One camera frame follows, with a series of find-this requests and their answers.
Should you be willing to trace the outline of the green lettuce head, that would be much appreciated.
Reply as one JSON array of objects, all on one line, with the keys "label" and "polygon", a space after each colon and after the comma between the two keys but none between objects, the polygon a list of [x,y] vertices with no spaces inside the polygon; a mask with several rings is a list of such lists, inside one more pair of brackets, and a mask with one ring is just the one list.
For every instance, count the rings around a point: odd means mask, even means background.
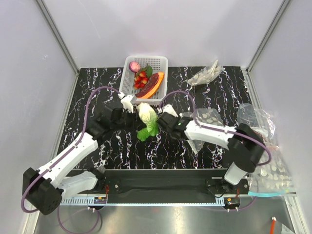
[{"label": "green lettuce head", "polygon": [[146,125],[137,133],[140,141],[145,141],[148,137],[155,137],[159,133],[157,114],[148,103],[141,103],[136,107],[140,120]]}]

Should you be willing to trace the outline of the zip bag with white slices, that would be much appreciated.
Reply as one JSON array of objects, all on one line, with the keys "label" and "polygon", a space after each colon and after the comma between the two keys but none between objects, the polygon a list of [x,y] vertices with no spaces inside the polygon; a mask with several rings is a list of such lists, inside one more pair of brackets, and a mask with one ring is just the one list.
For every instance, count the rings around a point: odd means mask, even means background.
[{"label": "zip bag with white slices", "polygon": [[[221,119],[220,114],[218,111],[214,108],[200,108],[197,109],[197,117],[198,121],[206,124],[212,124],[216,126],[223,126],[224,122]],[[203,148],[204,146],[204,141],[201,140],[187,140],[189,143],[192,151],[195,154],[198,154],[199,151]]]}]

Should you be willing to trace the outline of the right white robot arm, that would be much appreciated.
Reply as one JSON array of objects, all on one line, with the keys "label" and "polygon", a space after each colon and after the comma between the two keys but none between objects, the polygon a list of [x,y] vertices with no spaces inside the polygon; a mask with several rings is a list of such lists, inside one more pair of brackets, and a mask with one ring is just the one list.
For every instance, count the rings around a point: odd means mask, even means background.
[{"label": "right white robot arm", "polygon": [[223,167],[227,169],[221,187],[233,193],[247,174],[253,173],[265,151],[261,138],[246,124],[238,127],[199,123],[192,117],[175,117],[164,112],[159,126],[177,139],[200,140],[226,149]]}]

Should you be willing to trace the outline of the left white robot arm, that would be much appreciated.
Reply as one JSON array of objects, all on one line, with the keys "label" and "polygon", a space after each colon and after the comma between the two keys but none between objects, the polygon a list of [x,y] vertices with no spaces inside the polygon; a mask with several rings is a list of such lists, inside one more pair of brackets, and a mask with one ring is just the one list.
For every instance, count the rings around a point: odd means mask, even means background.
[{"label": "left white robot arm", "polygon": [[23,173],[23,211],[28,212],[24,205],[28,201],[35,207],[35,212],[49,215],[65,198],[87,190],[102,192],[105,188],[105,175],[96,169],[88,169],[73,177],[67,175],[103,144],[106,135],[119,130],[136,130],[142,126],[143,122],[136,108],[107,108],[95,116],[86,125],[86,129],[54,159],[37,170],[28,168]]}]

